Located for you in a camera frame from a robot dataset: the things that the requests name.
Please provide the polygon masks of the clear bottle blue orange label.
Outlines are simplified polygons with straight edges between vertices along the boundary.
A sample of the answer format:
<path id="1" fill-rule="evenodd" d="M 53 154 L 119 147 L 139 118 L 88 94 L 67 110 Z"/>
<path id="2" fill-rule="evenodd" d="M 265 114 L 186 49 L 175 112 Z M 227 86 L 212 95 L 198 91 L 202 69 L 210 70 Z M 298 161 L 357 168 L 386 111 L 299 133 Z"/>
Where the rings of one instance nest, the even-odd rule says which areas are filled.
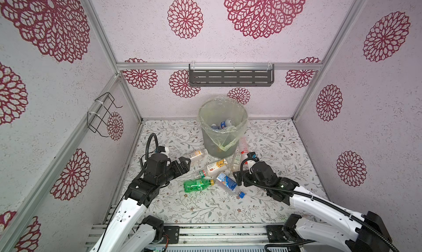
<path id="1" fill-rule="evenodd" d="M 220 173 L 216 177 L 216 181 L 218 185 L 228 192 L 230 195 L 235 196 L 236 198 L 243 199 L 245 197 L 245 193 L 240 189 L 240 187 L 237 185 L 236 181 L 234 181 L 232 178 L 227 176 L 224 173 Z"/>

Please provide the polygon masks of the white bottle red cap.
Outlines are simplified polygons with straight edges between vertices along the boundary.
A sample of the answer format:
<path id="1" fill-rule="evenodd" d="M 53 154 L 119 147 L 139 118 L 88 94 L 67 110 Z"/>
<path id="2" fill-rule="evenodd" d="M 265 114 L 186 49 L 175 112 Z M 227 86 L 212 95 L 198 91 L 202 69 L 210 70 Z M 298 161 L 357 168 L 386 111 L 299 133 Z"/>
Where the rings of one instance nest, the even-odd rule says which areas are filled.
<path id="1" fill-rule="evenodd" d="M 248 139 L 246 136 L 240 138 L 238 146 L 241 154 L 240 162 L 243 162 L 245 159 L 247 159 L 247 154 L 249 153 Z"/>

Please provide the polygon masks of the green soda bottle yellow cap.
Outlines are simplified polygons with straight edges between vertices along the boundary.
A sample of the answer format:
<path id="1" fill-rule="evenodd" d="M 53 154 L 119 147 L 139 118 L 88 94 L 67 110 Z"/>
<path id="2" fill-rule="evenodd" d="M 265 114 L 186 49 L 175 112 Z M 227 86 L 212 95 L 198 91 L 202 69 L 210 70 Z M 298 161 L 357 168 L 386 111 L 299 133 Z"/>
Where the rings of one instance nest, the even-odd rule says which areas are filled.
<path id="1" fill-rule="evenodd" d="M 191 192 L 199 192 L 205 190 L 214 185 L 213 179 L 194 179 L 188 180 L 184 182 L 184 192 L 191 193 Z"/>

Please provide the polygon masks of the pepsi bottle blue cap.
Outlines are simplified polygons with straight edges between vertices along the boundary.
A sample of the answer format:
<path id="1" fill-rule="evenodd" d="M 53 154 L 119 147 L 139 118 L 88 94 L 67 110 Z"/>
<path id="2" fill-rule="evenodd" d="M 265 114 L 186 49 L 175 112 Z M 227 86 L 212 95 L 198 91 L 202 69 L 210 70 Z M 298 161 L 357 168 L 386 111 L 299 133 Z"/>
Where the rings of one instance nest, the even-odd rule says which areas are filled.
<path id="1" fill-rule="evenodd" d="M 221 130 L 233 126 L 232 119 L 222 121 L 219 126 Z"/>

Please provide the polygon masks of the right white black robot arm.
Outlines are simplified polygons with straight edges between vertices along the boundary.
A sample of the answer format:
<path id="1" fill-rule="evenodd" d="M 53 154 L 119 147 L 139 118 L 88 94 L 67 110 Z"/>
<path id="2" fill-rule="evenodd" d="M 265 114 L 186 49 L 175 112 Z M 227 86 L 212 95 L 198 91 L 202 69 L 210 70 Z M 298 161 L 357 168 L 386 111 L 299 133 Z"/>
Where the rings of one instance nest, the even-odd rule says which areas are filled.
<path id="1" fill-rule="evenodd" d="M 307 244 L 320 243 L 343 252 L 396 252 L 398 248 L 382 218 L 369 211 L 366 214 L 338 206 L 313 194 L 299 183 L 278 176 L 254 152 L 233 173 L 238 186 L 256 186 L 266 191 L 267 196 L 296 209 L 301 209 L 322 220 L 321 223 L 307 220 L 301 215 L 291 214 L 280 226 L 268 227 L 271 248 L 298 250 Z"/>

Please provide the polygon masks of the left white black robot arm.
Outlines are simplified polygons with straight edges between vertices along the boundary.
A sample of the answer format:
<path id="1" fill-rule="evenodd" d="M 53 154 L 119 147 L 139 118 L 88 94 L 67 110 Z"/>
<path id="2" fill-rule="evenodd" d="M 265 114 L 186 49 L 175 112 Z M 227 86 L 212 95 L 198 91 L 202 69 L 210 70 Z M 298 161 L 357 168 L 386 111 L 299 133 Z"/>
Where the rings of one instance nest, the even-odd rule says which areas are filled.
<path id="1" fill-rule="evenodd" d="M 181 156 L 172 161 L 166 150 L 166 147 L 159 147 L 157 153 L 146 153 L 141 172 L 129 184 L 92 252 L 139 252 L 163 238 L 164 222 L 153 216 L 147 216 L 135 234 L 128 235 L 159 195 L 160 189 L 190 170 L 191 159 Z"/>

